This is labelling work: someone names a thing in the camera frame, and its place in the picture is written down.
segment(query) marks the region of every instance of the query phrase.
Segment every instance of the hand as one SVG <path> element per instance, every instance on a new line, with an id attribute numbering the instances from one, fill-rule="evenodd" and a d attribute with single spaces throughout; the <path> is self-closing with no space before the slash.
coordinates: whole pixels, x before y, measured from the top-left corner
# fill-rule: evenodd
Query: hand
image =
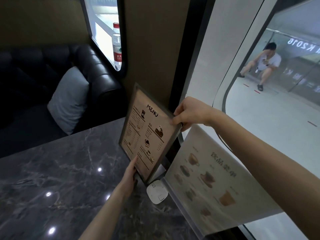
<path id="1" fill-rule="evenodd" d="M 186 97 L 174 111 L 172 124 L 177 125 L 182 122 L 182 132 L 189 129 L 192 124 L 210 125 L 215 111 L 216 109 L 198 99 Z"/>
<path id="2" fill-rule="evenodd" d="M 135 156 L 134 159 L 129 163 L 127 169 L 125 170 L 125 173 L 122 177 L 121 182 L 118 184 L 117 188 L 123 193 L 124 199 L 127 200 L 129 196 L 131 195 L 133 189 L 134 189 L 134 174 L 137 171 L 134 167 L 138 160 L 138 156 Z"/>

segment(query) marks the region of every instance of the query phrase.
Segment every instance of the white t-shirt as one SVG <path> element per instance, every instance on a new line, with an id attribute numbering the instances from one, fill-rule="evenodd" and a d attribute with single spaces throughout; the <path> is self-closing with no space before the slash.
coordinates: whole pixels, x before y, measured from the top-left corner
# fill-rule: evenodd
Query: white t-shirt
<path id="1" fill-rule="evenodd" d="M 266 54 L 263 54 L 262 56 L 260 56 L 260 59 L 258 61 L 258 69 L 260 71 L 263 71 L 264 69 L 267 68 L 267 66 L 265 64 L 263 64 L 263 62 L 266 60 L 266 58 L 267 58 Z M 269 64 L 271 64 L 275 67 L 279 67 L 280 62 L 281 62 L 281 56 L 278 53 L 275 53 L 274 56 L 272 56 L 269 59 Z"/>

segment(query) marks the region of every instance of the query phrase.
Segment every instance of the menu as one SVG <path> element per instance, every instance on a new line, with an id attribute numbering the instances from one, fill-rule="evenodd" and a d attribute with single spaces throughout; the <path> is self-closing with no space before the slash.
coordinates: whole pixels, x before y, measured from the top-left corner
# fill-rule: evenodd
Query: menu
<path id="1" fill-rule="evenodd" d="M 248 170 L 198 125 L 162 181 L 199 238 L 282 212 Z"/>
<path id="2" fill-rule="evenodd" d="M 135 84 L 119 143 L 130 160 L 138 155 L 136 168 L 144 183 L 150 181 L 180 132 L 181 124 L 170 125 L 173 117 Z"/>

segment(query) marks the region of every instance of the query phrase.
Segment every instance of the marble table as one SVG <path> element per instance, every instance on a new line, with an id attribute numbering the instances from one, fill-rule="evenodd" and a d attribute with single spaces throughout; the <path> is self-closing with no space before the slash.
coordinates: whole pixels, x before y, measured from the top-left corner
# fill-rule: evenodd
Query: marble table
<path id="1" fill-rule="evenodd" d="M 78 239 L 121 180 L 124 118 L 0 159 L 0 239 Z M 168 196 L 139 181 L 113 239 L 197 239 Z"/>

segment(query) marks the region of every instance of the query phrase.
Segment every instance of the gray pillow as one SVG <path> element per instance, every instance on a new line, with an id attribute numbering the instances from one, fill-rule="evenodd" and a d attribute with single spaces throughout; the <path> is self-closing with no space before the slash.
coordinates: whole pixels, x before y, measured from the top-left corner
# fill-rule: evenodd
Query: gray pillow
<path id="1" fill-rule="evenodd" d="M 58 126 L 71 135 L 87 108 L 89 83 L 74 66 L 67 70 L 58 84 L 48 110 Z"/>

